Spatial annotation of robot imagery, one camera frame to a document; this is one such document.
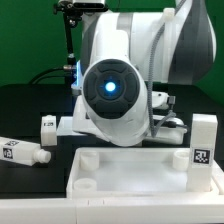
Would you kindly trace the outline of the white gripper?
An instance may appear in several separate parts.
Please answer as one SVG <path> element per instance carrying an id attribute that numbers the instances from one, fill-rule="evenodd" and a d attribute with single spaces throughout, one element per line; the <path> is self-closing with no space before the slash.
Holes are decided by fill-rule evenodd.
<path id="1" fill-rule="evenodd" d="M 181 145 L 188 127 L 179 118 L 169 118 L 158 130 L 155 137 L 148 133 L 146 141 Z"/>

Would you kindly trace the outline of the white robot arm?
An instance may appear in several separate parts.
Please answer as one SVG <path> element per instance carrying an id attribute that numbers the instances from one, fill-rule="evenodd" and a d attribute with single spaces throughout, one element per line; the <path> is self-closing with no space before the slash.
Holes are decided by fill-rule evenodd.
<path id="1" fill-rule="evenodd" d="M 205 0 L 175 3 L 161 12 L 83 15 L 75 132 L 123 147 L 183 142 L 187 127 L 172 110 L 174 98 L 153 85 L 202 79 L 214 63 L 216 38 Z"/>

